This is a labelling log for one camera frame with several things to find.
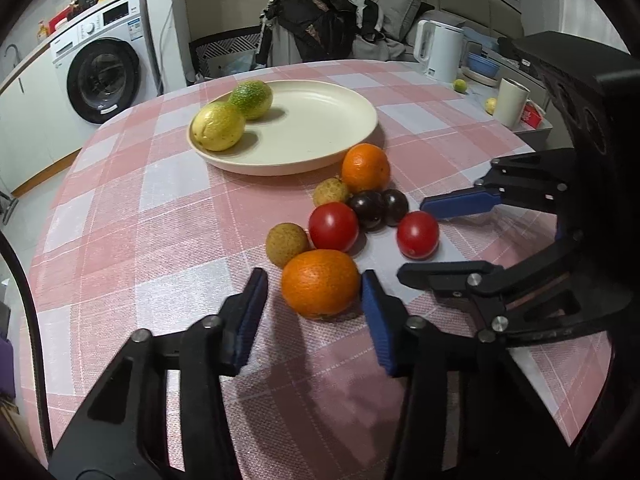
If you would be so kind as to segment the brown longan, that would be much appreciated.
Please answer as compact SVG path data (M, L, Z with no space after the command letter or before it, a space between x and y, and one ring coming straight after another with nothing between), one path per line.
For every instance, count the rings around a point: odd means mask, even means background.
M269 231L266 238L266 255L280 269L302 252L308 252L309 249L307 233L295 223L277 224Z
M350 194L348 186L339 178L332 177L320 182L312 193L314 206L319 207L328 203L346 203Z

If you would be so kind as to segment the white electric kettle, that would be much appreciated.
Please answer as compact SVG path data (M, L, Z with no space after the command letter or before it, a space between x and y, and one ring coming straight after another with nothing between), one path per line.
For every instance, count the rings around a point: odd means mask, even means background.
M463 39L459 27L421 20L416 26L413 56L426 76L452 84L457 79Z

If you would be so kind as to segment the green passion fruit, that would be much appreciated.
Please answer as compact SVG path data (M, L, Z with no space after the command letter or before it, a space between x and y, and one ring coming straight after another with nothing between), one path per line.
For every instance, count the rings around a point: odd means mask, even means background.
M264 116L272 105L271 88L261 80L247 80L236 86L228 101L236 106L246 120Z

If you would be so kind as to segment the yellow-green citrus fruit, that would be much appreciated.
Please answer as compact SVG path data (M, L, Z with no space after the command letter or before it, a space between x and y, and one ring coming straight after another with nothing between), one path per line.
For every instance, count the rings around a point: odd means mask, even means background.
M235 105L211 102L193 118L191 134L207 151L221 152L239 142L244 128L245 118Z

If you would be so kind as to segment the red cherry tomato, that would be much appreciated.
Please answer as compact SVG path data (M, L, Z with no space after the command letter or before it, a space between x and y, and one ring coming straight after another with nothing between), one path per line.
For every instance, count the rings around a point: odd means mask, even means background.
M346 204L326 203L311 213L308 232L315 248L348 252L359 236L359 223Z
M428 212L413 211L398 224L396 242L400 252L412 260L428 258L439 244L439 225Z

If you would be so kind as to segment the white cup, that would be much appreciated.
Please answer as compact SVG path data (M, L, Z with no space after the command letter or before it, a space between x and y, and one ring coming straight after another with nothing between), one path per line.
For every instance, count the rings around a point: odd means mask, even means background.
M515 127L521 119L529 97L529 88L511 78L500 81L494 118L506 128Z

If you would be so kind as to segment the blue bowl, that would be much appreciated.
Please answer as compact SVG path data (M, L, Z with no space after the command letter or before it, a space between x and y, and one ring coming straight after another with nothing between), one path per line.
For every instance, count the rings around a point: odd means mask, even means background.
M469 67L472 72L480 74L484 77L495 79L498 70L499 64L490 58L486 58L486 56L472 53L468 54L468 58L466 59L466 66Z

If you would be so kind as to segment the large orange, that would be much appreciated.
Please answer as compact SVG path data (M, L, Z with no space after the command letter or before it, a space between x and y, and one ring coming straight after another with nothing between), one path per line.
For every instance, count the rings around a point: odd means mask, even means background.
M360 143L346 153L341 178L352 194L383 192L390 183L390 162L382 148Z

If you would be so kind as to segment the dark purple grape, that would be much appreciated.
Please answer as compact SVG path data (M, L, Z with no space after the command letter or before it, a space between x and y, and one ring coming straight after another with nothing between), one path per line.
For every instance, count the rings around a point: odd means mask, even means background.
M409 203L404 193L389 188L382 193L384 222L386 226L398 226L409 212Z
M385 202L380 192L358 192L347 201L347 205L356 214L360 226L365 230L376 229L383 220Z

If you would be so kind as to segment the white washing machine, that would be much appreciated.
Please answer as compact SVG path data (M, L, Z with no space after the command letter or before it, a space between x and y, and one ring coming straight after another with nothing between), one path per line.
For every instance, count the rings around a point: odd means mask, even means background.
M60 32L50 51L63 96L86 124L102 125L164 91L146 0L105 0Z

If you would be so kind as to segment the small yellow fruit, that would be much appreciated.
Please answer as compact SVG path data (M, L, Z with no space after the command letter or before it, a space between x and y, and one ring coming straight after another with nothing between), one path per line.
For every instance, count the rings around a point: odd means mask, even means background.
M496 98L489 98L485 101L485 112L489 115L492 115L495 113L495 109L497 107L497 99Z

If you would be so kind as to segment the small orange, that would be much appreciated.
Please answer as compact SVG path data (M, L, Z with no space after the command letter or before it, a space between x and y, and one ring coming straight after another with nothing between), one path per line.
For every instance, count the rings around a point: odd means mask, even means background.
M285 303L304 318L333 318L357 300L360 273L344 252L315 249L294 257L283 269Z

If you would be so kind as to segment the black patterned basket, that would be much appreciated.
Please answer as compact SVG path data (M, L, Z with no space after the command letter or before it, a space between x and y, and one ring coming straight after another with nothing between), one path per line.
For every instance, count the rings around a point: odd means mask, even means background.
M195 73L205 79L245 73L252 70L259 47L260 26L216 32L189 44Z

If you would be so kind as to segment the black jacket on chair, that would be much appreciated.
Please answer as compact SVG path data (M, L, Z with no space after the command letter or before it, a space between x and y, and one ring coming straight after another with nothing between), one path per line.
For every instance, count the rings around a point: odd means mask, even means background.
M383 23L384 13L373 0L269 0L260 14L255 61L273 64L278 29L293 40L303 62L318 62L348 58L358 40L383 40Z

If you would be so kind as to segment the grey sofa cushion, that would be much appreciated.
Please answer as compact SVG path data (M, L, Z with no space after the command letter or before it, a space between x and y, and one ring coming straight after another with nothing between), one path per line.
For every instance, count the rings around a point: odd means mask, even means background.
M383 11L386 37L403 42L418 14L422 0L375 0Z

